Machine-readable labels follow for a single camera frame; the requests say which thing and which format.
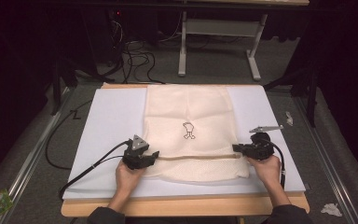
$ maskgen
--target electrical cord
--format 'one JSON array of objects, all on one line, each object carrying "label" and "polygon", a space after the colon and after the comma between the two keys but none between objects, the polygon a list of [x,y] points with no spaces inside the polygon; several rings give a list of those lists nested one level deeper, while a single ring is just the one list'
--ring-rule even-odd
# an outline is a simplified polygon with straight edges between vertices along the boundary
[{"label": "electrical cord", "polygon": [[244,36],[236,36],[236,37],[233,37],[232,40],[226,41],[226,40],[222,40],[222,39],[217,39],[217,37],[220,37],[220,35],[212,36],[211,39],[213,41],[220,42],[220,43],[225,43],[225,44],[232,44],[232,43],[238,42],[238,41],[240,41],[240,40],[245,38]]},{"label": "electrical cord", "polygon": [[[135,77],[135,79],[138,80],[138,81],[141,81],[141,82],[145,82],[144,80],[141,80],[140,78],[137,77],[137,75],[136,75],[137,71],[141,66],[147,65],[150,62],[152,62],[152,66],[146,72],[147,78],[149,79],[150,82],[165,84],[165,82],[153,79],[150,76],[150,72],[153,70],[153,68],[156,65],[156,58],[155,58],[154,54],[151,53],[151,52],[147,52],[147,51],[143,52],[143,51],[139,51],[139,50],[130,50],[130,44],[131,43],[128,43],[128,45],[126,47],[126,51],[124,51],[125,54],[129,55],[129,59],[127,60],[127,64],[130,66],[130,72],[125,76],[124,83],[128,83],[128,79],[129,79],[130,74],[131,74],[131,69],[133,67],[135,67],[134,68],[134,77]],[[144,59],[144,60],[142,62],[140,62],[140,63],[134,64],[134,59],[139,59],[139,58]]]},{"label": "electrical cord", "polygon": [[181,35],[177,35],[176,33],[178,32],[179,27],[180,27],[180,24],[181,24],[181,21],[182,21],[182,14],[183,14],[183,12],[180,12],[180,13],[179,13],[179,20],[178,20],[178,23],[177,23],[177,25],[176,25],[176,29],[175,29],[175,31],[172,33],[172,35],[171,35],[170,37],[168,37],[168,38],[159,40],[159,41],[158,41],[159,43],[163,43],[163,42],[165,42],[165,41],[169,41],[169,40],[175,39],[176,37],[181,36]]},{"label": "electrical cord", "polygon": [[209,35],[205,36],[205,35],[190,35],[188,39],[190,39],[190,37],[193,37],[195,38],[196,36],[199,36],[199,37],[204,37],[206,38],[206,42],[200,46],[200,47],[191,47],[190,45],[188,45],[188,41],[186,41],[186,47],[189,48],[189,49],[203,49],[205,48],[206,46],[208,46],[208,44],[210,43],[211,41],[211,37]]},{"label": "electrical cord", "polygon": [[77,221],[77,217],[72,218],[71,222],[69,224],[74,224]]},{"label": "electrical cord", "polygon": [[[62,57],[65,61],[67,61],[74,68],[79,68],[80,70],[85,72],[87,75],[89,75],[91,78],[95,78],[95,79],[98,79],[98,80],[101,80],[101,81],[107,82],[107,83],[115,82],[114,78],[109,78],[108,76],[113,75],[115,72],[117,72],[124,66],[124,60],[122,57],[122,52],[124,50],[124,45],[125,45],[125,43],[123,42],[123,39],[124,39],[123,28],[121,27],[121,24],[118,23],[117,21],[110,21],[110,22],[111,22],[110,32],[112,33],[110,35],[110,38],[111,38],[111,41],[113,44],[112,51],[116,51],[116,52],[113,52],[114,53],[113,54],[113,63],[115,64],[115,67],[113,67],[112,69],[110,69],[109,71],[107,71],[103,74],[99,74],[98,72],[91,71],[88,68],[83,67],[80,64],[73,62],[70,59]],[[80,74],[76,74],[76,76],[82,77],[82,78],[88,78],[88,77],[82,76]]]},{"label": "electrical cord", "polygon": [[71,168],[69,167],[63,167],[63,166],[60,166],[60,165],[57,165],[55,164],[54,162],[51,161],[51,159],[48,157],[48,147],[50,145],[50,141],[51,141],[51,138],[53,137],[53,135],[57,132],[57,130],[62,126],[62,124],[72,115],[74,114],[75,112],[77,112],[78,109],[80,109],[81,107],[83,107],[84,105],[87,105],[89,103],[91,103],[92,100],[89,100],[85,103],[83,103],[82,105],[76,107],[74,110],[71,110],[71,112],[66,115],[61,121],[60,123],[58,123],[53,131],[51,132],[50,136],[48,137],[48,140],[46,142],[46,147],[45,147],[45,157],[46,157],[46,160],[48,161],[48,164],[50,164],[51,166],[55,167],[55,168],[58,168],[58,169],[62,169],[62,170],[71,170]]},{"label": "electrical cord", "polygon": [[131,144],[131,140],[128,141],[124,141],[120,144],[118,144],[117,146],[113,147],[110,151],[108,151],[104,156],[102,156],[98,161],[96,161],[94,164],[91,165],[91,167],[89,167],[87,170],[85,170],[83,173],[81,173],[80,175],[78,175],[77,177],[73,178],[71,181],[69,181],[67,184],[65,184],[59,192],[59,198],[60,200],[63,201],[63,194],[65,193],[65,190],[68,189],[71,185],[73,185],[77,180],[79,180],[80,178],[82,178],[83,176],[85,176],[86,174],[88,174],[90,171],[92,171],[93,169],[95,169],[97,166],[99,166],[101,163],[105,162],[105,161],[109,161],[112,160],[114,158],[119,158],[122,156],[115,156],[115,157],[111,157],[106,159],[107,156],[109,156],[113,151],[115,151],[116,149],[118,149],[119,147],[122,147],[123,145],[127,145],[129,146]]},{"label": "electrical cord", "polygon": [[278,148],[277,145],[273,144],[271,141],[269,141],[267,139],[257,138],[257,141],[262,141],[262,142],[265,142],[267,144],[271,144],[273,147],[275,147],[278,150],[278,152],[279,152],[279,154],[281,156],[281,186],[284,189],[284,182],[286,180],[286,170],[284,168],[284,157],[283,157],[283,153],[282,153],[281,149]]}]

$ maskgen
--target fabric sheet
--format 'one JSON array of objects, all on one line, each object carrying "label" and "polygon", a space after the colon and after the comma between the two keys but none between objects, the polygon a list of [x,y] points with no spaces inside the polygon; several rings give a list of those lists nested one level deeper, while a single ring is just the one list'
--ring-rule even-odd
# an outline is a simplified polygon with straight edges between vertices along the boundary
[{"label": "fabric sheet", "polygon": [[143,139],[145,154],[159,159],[145,176],[178,181],[248,177],[238,144],[233,106],[226,87],[156,85],[147,88]]}]

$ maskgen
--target drawn figure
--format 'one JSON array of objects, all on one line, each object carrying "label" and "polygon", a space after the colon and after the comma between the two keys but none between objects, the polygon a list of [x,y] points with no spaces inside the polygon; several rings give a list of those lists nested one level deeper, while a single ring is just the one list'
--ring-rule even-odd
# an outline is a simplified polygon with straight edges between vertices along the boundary
[{"label": "drawn figure", "polygon": [[187,138],[195,139],[196,136],[193,135],[194,126],[190,122],[183,123],[183,126],[185,126],[186,131],[187,131],[187,134],[184,136],[184,138],[185,139],[187,139]]}]

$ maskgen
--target metal frame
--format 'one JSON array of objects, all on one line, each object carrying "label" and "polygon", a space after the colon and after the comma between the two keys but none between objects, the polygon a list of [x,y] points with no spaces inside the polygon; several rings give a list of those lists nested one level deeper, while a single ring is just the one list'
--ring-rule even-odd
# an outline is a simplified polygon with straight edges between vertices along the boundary
[{"label": "metal frame", "polygon": [[230,35],[250,36],[254,39],[252,49],[246,50],[246,58],[251,67],[254,81],[261,79],[255,62],[255,52],[266,25],[267,14],[263,14],[259,22],[254,21],[217,21],[217,20],[188,20],[187,12],[182,13],[182,44],[179,54],[178,76],[186,76],[186,36],[197,35]]},{"label": "metal frame", "polygon": [[36,165],[39,163],[40,157],[43,155],[43,150],[45,149],[48,137],[51,135],[51,131],[53,130],[54,126],[57,124],[61,116],[62,108],[67,104],[73,91],[74,88],[68,88],[68,87],[65,88],[65,90],[62,93],[61,107],[58,109],[57,113],[51,117],[46,129],[43,131],[42,135],[37,141],[36,145],[34,146],[34,149],[28,154],[27,159],[25,160],[19,173],[14,179],[13,184],[11,185],[8,191],[8,194],[11,200],[13,201],[13,206],[6,213],[0,216],[0,224],[9,222],[9,219],[13,214],[16,205],[20,200],[21,195],[25,190],[25,187],[27,186],[28,182],[31,179],[34,169],[36,168]]},{"label": "metal frame", "polygon": [[330,182],[330,185],[336,194],[339,206],[341,207],[345,218],[347,219],[349,224],[358,224],[358,213],[354,208],[354,205],[351,201],[351,197],[339,177],[336,168],[330,160],[330,157],[327,154],[327,151],[322,143],[322,140],[316,130],[316,128],[312,127],[307,117],[307,110],[304,106],[304,103],[300,97],[293,98],[297,109],[300,111],[300,115],[304,122],[307,125],[307,128],[310,131],[310,135],[316,145],[318,157],[322,163],[322,167],[327,176],[327,179]]},{"label": "metal frame", "polygon": [[174,11],[237,11],[237,12],[256,12],[261,14],[270,14],[270,13],[300,13],[300,14],[311,14],[311,15],[323,15],[325,13],[336,14],[339,13],[339,9],[330,9],[330,8],[308,8],[306,6],[285,6],[282,4],[272,5],[279,2],[270,2],[271,5],[257,5],[257,4],[225,4],[225,3],[215,3],[210,2],[208,4],[202,3],[188,3],[183,4],[181,2],[175,3],[145,3],[145,2],[135,2],[135,3],[123,3],[120,1],[108,2],[102,0],[95,1],[74,1],[74,0],[41,0],[35,2],[35,5],[42,7],[117,7],[120,9],[151,9],[151,10],[174,10]]}]

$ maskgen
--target black cable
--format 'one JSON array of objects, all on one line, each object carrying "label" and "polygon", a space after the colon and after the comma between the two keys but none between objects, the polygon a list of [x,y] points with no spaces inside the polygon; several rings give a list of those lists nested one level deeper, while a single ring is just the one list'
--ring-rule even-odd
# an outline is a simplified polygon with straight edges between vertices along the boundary
[{"label": "black cable", "polygon": [[[136,49],[130,49],[130,44],[135,44],[135,43],[141,43],[142,45]],[[140,49],[142,49],[145,46],[145,42],[144,41],[131,41],[127,43],[127,51],[138,51]]]},{"label": "black cable", "polygon": [[173,40],[179,36],[182,36],[182,35],[176,35],[176,33],[178,32],[179,30],[179,27],[182,23],[182,15],[183,15],[183,12],[179,12],[179,20],[178,20],[178,23],[176,25],[176,29],[175,31],[173,31],[172,35],[170,35],[168,38],[165,38],[165,39],[160,39],[158,42],[159,43],[162,43],[163,45],[166,45],[166,46],[177,46],[179,45],[180,43],[176,43],[175,45],[167,45],[167,44],[164,44],[165,41],[170,41],[170,40]]},{"label": "black cable", "polygon": [[235,42],[238,42],[242,39],[244,39],[244,36],[236,36],[234,37],[232,40],[228,40],[228,41],[225,41],[225,40],[221,40],[221,39],[217,39],[217,38],[213,38],[213,36],[211,37],[211,39],[213,41],[216,41],[216,42],[221,42],[221,43],[225,43],[225,44],[232,44],[232,43],[235,43]]},{"label": "black cable", "polygon": [[147,77],[149,78],[149,80],[150,81],[153,81],[153,82],[157,82],[157,83],[161,83],[161,84],[165,84],[165,82],[162,82],[162,81],[159,81],[159,80],[155,80],[155,79],[152,79],[151,77],[150,77],[150,71],[155,67],[155,65],[156,65],[156,58],[155,58],[155,56],[154,56],[154,54],[152,54],[152,53],[150,53],[150,52],[145,52],[145,54],[147,55],[147,54],[149,54],[149,55],[151,55],[152,56],[152,58],[153,58],[153,65],[149,68],[149,70],[147,70]]},{"label": "black cable", "polygon": [[174,37],[170,37],[169,39],[165,39],[165,40],[159,40],[159,44],[162,44],[164,46],[168,46],[168,47],[176,47],[176,46],[179,46],[181,45],[182,43],[182,40],[179,39],[178,40],[178,37],[181,37],[181,35],[177,35],[177,36],[174,36]]},{"label": "black cable", "polygon": [[273,147],[275,147],[278,150],[278,152],[279,152],[279,154],[281,156],[281,186],[284,189],[284,182],[286,180],[286,170],[284,168],[284,157],[283,157],[283,153],[282,153],[281,149],[278,148],[277,145],[273,144],[271,141],[269,141],[267,139],[257,138],[257,141],[262,141],[262,142],[265,142],[267,144],[271,144]]},{"label": "black cable", "polygon": [[77,221],[77,217],[72,218],[71,222],[69,224],[74,224]]},{"label": "black cable", "polygon": [[91,165],[91,167],[89,167],[87,170],[83,171],[83,173],[81,173],[80,175],[78,175],[77,177],[73,178],[71,181],[69,181],[67,184],[65,184],[59,192],[59,198],[63,201],[63,194],[65,193],[65,190],[68,189],[71,185],[73,185],[77,180],[79,180],[80,178],[82,178],[83,176],[85,176],[86,174],[88,174],[90,171],[92,171],[93,169],[95,169],[97,166],[99,166],[101,163],[105,162],[105,161],[109,161],[113,158],[117,158],[117,157],[112,157],[112,158],[108,158],[105,159],[107,156],[109,156],[113,151],[115,151],[116,149],[118,149],[119,147],[123,146],[123,145],[127,145],[129,146],[131,144],[131,140],[122,142],[120,144],[118,144],[117,146],[113,147],[110,151],[108,151],[104,156],[102,156],[98,161],[96,161],[94,164]]},{"label": "black cable", "polygon": [[187,41],[186,41],[186,47],[189,48],[189,49],[203,49],[205,48],[206,46],[208,46],[209,42],[211,41],[211,37],[210,36],[205,36],[206,38],[206,42],[205,44],[203,44],[202,46],[200,47],[191,47],[190,45],[187,44]]},{"label": "black cable", "polygon": [[[129,59],[127,60],[127,64],[130,66],[130,68],[135,67],[134,69],[134,75],[135,75],[135,79],[138,81],[142,81],[140,80],[137,76],[136,76],[136,71],[138,71],[138,69],[143,66],[143,65],[147,65],[148,63],[150,63],[150,59],[149,57],[151,57],[153,59],[153,64],[152,66],[147,70],[146,75],[147,78],[151,81],[151,82],[155,82],[155,83],[161,83],[161,84],[165,84],[165,82],[159,81],[159,80],[155,80],[153,78],[151,78],[150,76],[150,72],[152,71],[152,69],[155,67],[156,65],[156,58],[154,56],[153,53],[151,52],[142,52],[142,51],[134,51],[133,53],[131,53],[131,51],[129,50],[129,45],[127,46],[127,51],[125,51],[124,53],[129,55]],[[145,59],[143,62],[139,63],[139,64],[133,64],[133,59],[135,58],[143,58]],[[129,78],[130,74],[128,74],[125,77],[125,82],[128,82],[128,78]]]},{"label": "black cable", "polygon": [[118,71],[123,65],[124,65],[123,57],[119,56],[117,59],[116,66],[113,69],[111,69],[103,74],[100,74],[100,76],[102,76],[102,77],[110,76],[110,75],[114,74],[116,71]]},{"label": "black cable", "polygon": [[83,103],[82,105],[78,106],[77,108],[75,108],[74,110],[71,110],[71,112],[66,115],[61,121],[60,123],[58,123],[55,128],[53,129],[53,131],[51,132],[50,136],[48,137],[48,140],[46,142],[46,147],[45,147],[45,157],[46,160],[48,161],[48,164],[50,164],[51,166],[58,168],[58,169],[62,169],[62,170],[71,170],[71,168],[68,167],[63,167],[57,164],[54,164],[50,158],[48,157],[48,146],[50,145],[50,140],[53,137],[53,135],[57,132],[57,130],[61,127],[61,125],[73,114],[75,113],[78,109],[80,109],[82,106],[89,104],[90,102],[92,102],[92,100],[87,101],[86,103]]}]

